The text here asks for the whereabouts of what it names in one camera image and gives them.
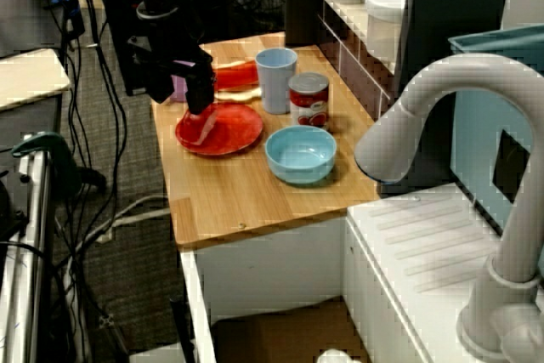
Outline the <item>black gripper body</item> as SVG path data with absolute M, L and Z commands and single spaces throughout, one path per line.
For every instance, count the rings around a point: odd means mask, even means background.
M 153 74 L 184 77 L 189 82 L 213 82 L 213 58 L 200 47 L 200 27 L 184 19 L 180 9 L 152 12 L 137 9 L 144 34 L 127 41 L 134 62 Z

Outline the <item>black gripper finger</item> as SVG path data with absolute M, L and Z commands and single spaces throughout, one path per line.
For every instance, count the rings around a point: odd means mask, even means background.
M 215 76 L 212 71 L 197 72 L 185 77 L 185 99 L 191 114 L 201 114 L 214 101 Z
M 169 75 L 150 75 L 145 81 L 145 92 L 157 104 L 164 103 L 173 93 L 173 80 Z

